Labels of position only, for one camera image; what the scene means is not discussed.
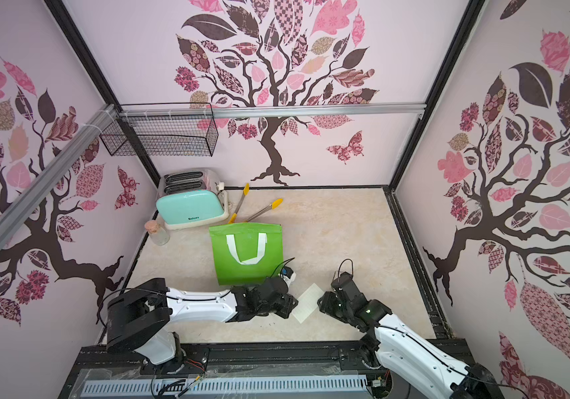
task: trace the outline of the paper sheet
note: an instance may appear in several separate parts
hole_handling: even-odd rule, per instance
[[[298,298],[298,306],[291,312],[298,323],[302,324],[318,308],[318,299],[323,294],[324,291],[314,283]]]

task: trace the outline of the aluminum rail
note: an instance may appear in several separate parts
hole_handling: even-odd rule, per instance
[[[155,104],[123,104],[123,107],[144,107],[160,105]],[[281,116],[316,116],[316,115],[359,115],[359,114],[422,114],[424,103],[375,103],[375,104],[342,104],[342,105],[296,105],[293,107],[235,107],[214,108],[177,108],[177,109],[129,109],[120,112],[120,116],[127,118],[141,116],[206,116],[214,113],[214,118],[241,118],[241,117],[281,117]]]
[[[101,110],[92,116],[88,123],[83,125],[70,140],[67,146],[45,167],[45,170],[34,179],[18,198],[12,202],[9,208],[0,217],[0,251],[10,240],[23,222],[30,217],[34,211],[74,164],[74,161],[81,156],[90,143],[98,137],[117,117],[117,112],[113,105],[105,105]]]

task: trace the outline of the white bag handle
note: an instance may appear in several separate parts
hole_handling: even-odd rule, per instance
[[[238,259],[238,252],[236,251],[236,240],[233,234],[228,234],[225,236],[227,238],[227,248],[229,248],[229,253],[233,256],[234,260],[240,264],[257,264],[265,256],[265,244],[267,244],[267,233],[258,233],[258,252],[256,253],[256,258],[247,259],[241,262]]]

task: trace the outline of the cork stopper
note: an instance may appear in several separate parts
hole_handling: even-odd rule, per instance
[[[161,226],[158,224],[156,220],[150,220],[145,222],[145,229],[150,234],[157,233],[160,228]]]

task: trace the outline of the wall mural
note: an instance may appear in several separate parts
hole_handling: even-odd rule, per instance
[[[47,90],[37,96],[33,81],[25,72],[8,61],[3,63],[16,83],[16,91],[7,95],[1,90],[8,77],[0,71],[0,99],[8,97],[0,101],[0,216],[17,194],[28,188],[45,169],[46,159],[61,152],[56,142],[71,140],[79,129],[74,107],[68,107],[67,112],[57,116]],[[34,135],[38,149],[30,148],[28,135]],[[74,243],[72,232],[83,227],[73,214],[92,211],[99,205],[92,199],[101,187],[105,167],[105,164],[93,164],[98,151],[99,140],[96,139],[25,220],[29,235],[11,240],[0,251],[0,264],[5,265],[0,270],[0,315],[5,319],[20,325],[21,308],[43,299],[49,284],[56,280],[74,277],[90,280],[95,286],[98,311],[105,291],[116,290],[121,283],[122,278],[113,281],[111,277],[122,256],[101,269],[96,264],[65,259],[63,255],[64,246]],[[120,168],[118,178],[124,192],[118,197],[116,208],[121,197],[133,205],[132,192],[138,183]],[[72,199],[77,199],[76,203],[68,202]]]
[[[361,87],[375,71],[356,69],[368,49],[358,48],[365,20],[360,12],[353,16],[356,0],[344,4],[341,0],[230,0],[222,2],[224,7],[219,0],[190,2],[207,13],[188,18],[177,35],[191,69],[177,68],[174,80],[185,91],[194,92],[193,102],[211,102],[214,107],[366,104],[377,92]],[[275,16],[268,19],[272,3]],[[313,19],[313,28],[301,32],[307,18]],[[187,38],[193,36],[194,29],[209,40]],[[324,35],[308,45],[308,37],[316,32]],[[216,43],[229,38],[237,44],[222,48]],[[211,91],[198,90],[201,85]],[[299,128],[320,135],[319,128],[337,128],[349,121],[346,115],[314,116],[311,120],[262,117],[257,121],[218,119],[217,126],[227,127],[230,137],[256,138],[267,151],[271,164],[253,181],[271,176],[275,183],[287,186],[281,176],[300,175],[283,165],[274,135],[298,135]],[[327,150],[346,163],[362,153],[361,141],[362,134],[357,132],[348,145]]]
[[[517,89],[507,88],[498,75],[488,89],[481,113],[475,102],[463,110],[462,132],[449,141],[451,150],[438,161],[444,179],[453,183],[444,197],[452,202],[451,215],[459,226],[445,258],[423,249],[436,267],[436,290],[441,280],[453,306],[450,274],[468,242],[480,240],[477,254],[486,256],[488,272],[504,264],[507,305],[516,307],[519,296],[531,325],[570,360],[570,294],[554,292],[558,287],[570,289],[570,267],[554,259],[556,254],[570,253],[570,41],[562,32],[544,32],[540,50],[552,73],[563,74],[560,85],[553,84],[544,66],[520,63],[511,67],[518,72]],[[557,101],[552,101],[555,93]],[[520,100],[552,110],[557,119],[544,120],[535,112],[519,113]],[[515,148],[503,152],[503,144]],[[507,161],[498,167],[505,158]],[[541,166],[536,171],[534,165]],[[536,188],[542,186],[555,193],[540,196]],[[529,223],[541,227],[523,229]],[[528,247],[526,241],[532,237],[546,239],[549,245]],[[566,244],[557,244],[560,239]],[[522,271],[521,280],[513,273],[514,263]],[[532,276],[544,287],[534,284]],[[504,337],[501,341],[508,344]],[[519,360],[514,368],[513,358],[505,359],[511,364],[503,367],[504,379],[524,387],[529,397],[570,397],[550,381],[527,377]],[[555,393],[537,396],[536,384]]]

